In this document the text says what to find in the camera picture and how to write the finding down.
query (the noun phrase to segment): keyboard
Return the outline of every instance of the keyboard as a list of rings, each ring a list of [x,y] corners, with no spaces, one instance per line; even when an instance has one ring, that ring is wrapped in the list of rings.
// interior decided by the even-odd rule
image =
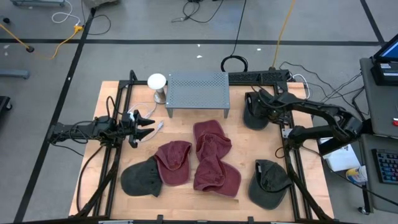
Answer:
[[[271,70],[258,72],[229,72],[229,83],[274,84],[286,82],[290,77],[288,70]]]
[[[372,149],[372,153],[380,182],[398,184],[398,151]]]

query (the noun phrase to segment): perforated metal shelf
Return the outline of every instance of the perforated metal shelf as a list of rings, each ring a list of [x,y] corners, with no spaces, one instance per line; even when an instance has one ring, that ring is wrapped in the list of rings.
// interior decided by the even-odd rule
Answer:
[[[229,80],[227,72],[171,73],[168,76],[166,108],[222,109],[229,111]]]

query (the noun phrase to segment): white lamp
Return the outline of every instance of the white lamp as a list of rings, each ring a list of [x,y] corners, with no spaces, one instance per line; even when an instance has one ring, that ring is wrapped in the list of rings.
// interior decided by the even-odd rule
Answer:
[[[166,94],[163,87],[166,85],[166,77],[160,73],[155,73],[148,78],[149,88],[156,90],[154,98],[159,104],[166,103]]]

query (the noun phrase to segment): wooden table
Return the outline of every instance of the wooden table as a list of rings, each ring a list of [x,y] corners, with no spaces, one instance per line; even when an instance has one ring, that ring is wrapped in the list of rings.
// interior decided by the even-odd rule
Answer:
[[[94,116],[106,115],[105,101],[107,96],[116,98],[118,82],[103,82],[99,93]],[[249,200],[248,187],[254,173],[254,161],[256,159],[268,159],[285,167],[283,159],[275,157],[275,150],[281,147],[279,125],[268,124],[262,131],[253,131],[243,124],[244,93],[252,91],[250,86],[230,86],[231,109],[227,119],[223,118],[222,110],[175,110],[173,118],[167,116],[164,105],[158,105],[151,119],[156,123],[164,121],[164,127],[150,141],[139,143],[138,148],[133,149],[127,140],[123,143],[121,160],[118,171],[118,180],[114,193],[111,218],[131,220],[155,220],[157,215],[163,215],[164,220],[214,220],[214,221],[245,221],[248,217],[254,217],[255,221],[294,221],[292,202],[289,191],[281,204],[275,210],[264,210]],[[299,98],[305,97],[302,83],[289,83],[289,92]],[[154,106],[154,91],[146,85],[134,85],[130,106],[136,103],[147,103],[151,110]],[[140,114],[146,114],[145,106],[138,106]],[[293,112],[296,125],[312,127],[309,114],[298,111]],[[231,151],[223,158],[223,161],[237,168],[242,176],[241,186],[236,198],[227,198],[210,192],[201,192],[193,189],[193,178],[198,166],[198,159],[194,152],[190,153],[191,176],[188,183],[177,187],[163,185],[158,198],[152,195],[132,197],[125,194],[121,188],[120,175],[124,169],[152,156],[157,148],[165,143],[175,140],[192,142],[195,148],[192,128],[196,122],[216,119],[227,137],[232,141]],[[315,141],[306,141],[305,146],[318,150]],[[90,141],[87,144],[82,165],[97,150],[99,142]],[[98,187],[98,180],[103,163],[103,149],[88,164],[81,182],[82,207]],[[323,174],[320,158],[311,152],[301,150],[301,158],[305,173],[308,191],[312,194],[325,213],[333,217],[328,188]],[[305,217],[302,196],[296,188],[300,216]],[[101,211],[104,207],[108,190],[103,194]],[[70,209],[70,214],[75,214],[76,193]]]

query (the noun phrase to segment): gray floor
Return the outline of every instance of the gray floor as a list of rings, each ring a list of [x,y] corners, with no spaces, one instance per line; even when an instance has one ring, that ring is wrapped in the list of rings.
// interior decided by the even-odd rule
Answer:
[[[81,17],[79,0],[70,0],[73,14]],[[181,17],[184,0],[122,0],[116,6],[102,7],[96,15],[106,14],[112,20],[111,30],[104,35],[89,35],[89,39],[234,39],[238,30],[242,0],[226,0],[208,24],[192,21],[171,23]],[[398,6],[395,0],[367,0],[371,12],[385,40],[397,32]],[[197,15],[206,19],[218,2],[205,0]],[[249,0],[239,38],[242,40],[277,40],[289,0]],[[59,7],[15,7],[0,1],[0,15],[10,17],[10,30],[25,39],[65,39],[76,20],[69,18],[54,24],[51,15]],[[91,33],[107,28],[107,20],[93,22]],[[9,36],[0,30],[0,39]],[[377,41],[359,0],[300,0],[297,1],[284,40]],[[51,55],[55,44],[32,44],[38,52]],[[12,98],[13,110],[2,121],[0,130],[0,223],[12,222],[32,168],[39,153],[45,132],[57,104],[65,77],[70,68],[77,44],[65,44],[55,60],[42,60],[28,54],[18,44],[0,44],[0,68],[30,71],[28,80],[0,78],[0,95]],[[229,55],[233,45],[197,44],[85,44],[75,71],[59,121],[74,123],[91,119],[98,91],[103,80],[120,80],[133,69],[139,79],[153,73],[173,71],[218,71],[221,60]],[[354,46],[293,46],[280,47],[277,65],[283,61],[299,63],[317,72],[325,81],[338,87],[359,73],[359,59],[369,57],[379,47]],[[249,61],[250,70],[266,70],[272,63],[275,45],[238,45],[236,54]],[[242,65],[229,61],[228,71],[240,71]],[[308,82],[322,85],[316,77],[298,67],[285,65],[293,73],[305,76]],[[341,92],[363,85],[357,79]],[[319,101],[323,93],[311,86],[312,100]],[[329,101],[352,111],[341,98]],[[368,111],[365,95],[358,98],[359,106]],[[323,121],[315,119],[319,125]],[[84,147],[66,142],[83,152]],[[81,158],[70,151],[50,147],[24,221],[67,217],[75,189]],[[375,211],[365,216],[356,211],[363,205],[362,193],[329,172],[325,172],[335,217],[346,222],[395,223],[398,215]]]

